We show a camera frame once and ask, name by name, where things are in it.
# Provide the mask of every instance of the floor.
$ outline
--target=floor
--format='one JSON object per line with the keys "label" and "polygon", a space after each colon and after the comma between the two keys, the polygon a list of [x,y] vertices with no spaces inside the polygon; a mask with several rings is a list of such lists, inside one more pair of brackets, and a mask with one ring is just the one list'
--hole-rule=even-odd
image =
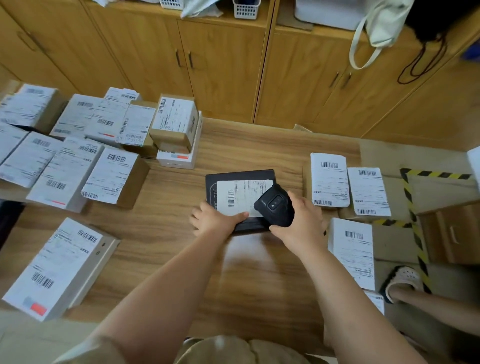
{"label": "floor", "polygon": [[[408,220],[399,169],[401,167],[471,173],[466,153],[403,146],[360,140],[362,165],[379,167],[393,218]],[[475,181],[441,180],[412,177],[413,200],[417,212],[480,198]],[[382,244],[374,247],[376,284],[380,286],[390,270],[405,262],[415,266],[417,260],[413,237],[401,228],[386,227],[378,234],[403,234],[404,245]],[[459,300],[480,303],[477,276],[466,268],[429,265],[434,293]],[[435,322],[406,305],[387,305],[386,317],[399,329],[429,351],[447,356],[458,340],[458,333]],[[4,364],[51,363],[59,354],[80,342],[95,323],[55,320],[38,323],[15,311],[0,311],[0,359]]]}

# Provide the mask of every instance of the bag strap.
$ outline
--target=bag strap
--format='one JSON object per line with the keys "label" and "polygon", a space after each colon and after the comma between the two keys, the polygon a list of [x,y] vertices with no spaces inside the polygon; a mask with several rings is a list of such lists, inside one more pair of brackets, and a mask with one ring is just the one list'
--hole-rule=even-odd
{"label": "bag strap", "polygon": [[352,39],[352,44],[350,45],[350,52],[348,53],[348,57],[350,59],[350,65],[356,70],[361,70],[365,67],[370,66],[373,63],[373,61],[377,59],[378,55],[380,54],[380,52],[383,49],[383,47],[376,47],[375,51],[373,51],[372,56],[367,61],[367,63],[365,63],[361,67],[359,67],[356,64],[356,62],[355,62],[355,52],[357,51],[358,43],[360,41],[360,36],[361,36],[362,30],[363,30],[363,27],[364,27],[364,25],[367,21],[367,18],[369,17],[369,15],[371,13],[379,12],[380,9],[382,9],[383,7],[386,7],[385,1],[381,1],[380,3],[377,4],[377,6],[374,6],[369,11],[369,13],[366,16],[363,17],[363,19],[359,23],[359,26],[357,26],[357,30],[355,30],[355,34],[353,35],[353,39]]}

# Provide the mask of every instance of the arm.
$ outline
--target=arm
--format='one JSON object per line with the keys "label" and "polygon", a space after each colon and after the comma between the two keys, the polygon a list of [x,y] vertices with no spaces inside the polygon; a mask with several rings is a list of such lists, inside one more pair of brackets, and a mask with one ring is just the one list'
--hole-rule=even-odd
{"label": "arm", "polygon": [[327,250],[327,237],[320,228],[321,209],[311,201],[288,194],[295,209],[293,223],[288,228],[271,226],[270,230],[305,265],[339,363],[424,364],[424,359]]}
{"label": "arm", "polygon": [[190,216],[196,239],[136,287],[91,336],[112,339],[129,363],[172,363],[210,279],[214,258],[248,213],[225,216],[202,202]]}

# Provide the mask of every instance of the black box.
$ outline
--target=black box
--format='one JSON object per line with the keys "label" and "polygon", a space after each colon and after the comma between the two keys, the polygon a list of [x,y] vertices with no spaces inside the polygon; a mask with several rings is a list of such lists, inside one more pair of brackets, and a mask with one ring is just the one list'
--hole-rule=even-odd
{"label": "black box", "polygon": [[[218,181],[272,180],[276,183],[274,170],[250,170],[245,172],[207,174],[205,189],[207,202],[216,209],[216,183]],[[237,224],[234,232],[266,231],[270,224],[265,218],[248,218]]]}

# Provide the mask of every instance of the hand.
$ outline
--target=hand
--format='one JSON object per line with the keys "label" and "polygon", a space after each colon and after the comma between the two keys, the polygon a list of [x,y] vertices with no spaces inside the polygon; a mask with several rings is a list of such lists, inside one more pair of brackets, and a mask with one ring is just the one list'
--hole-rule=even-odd
{"label": "hand", "polygon": [[295,210],[293,222],[287,228],[272,225],[270,231],[298,257],[301,254],[307,254],[311,247],[326,248],[327,237],[324,235],[326,223],[322,216],[322,209],[291,191],[288,191],[288,195]]}
{"label": "hand", "polygon": [[197,228],[193,233],[200,236],[204,233],[214,233],[225,240],[235,229],[235,225],[244,221],[248,212],[241,212],[234,216],[226,216],[211,207],[207,202],[202,201],[200,207],[194,207],[190,223]]}

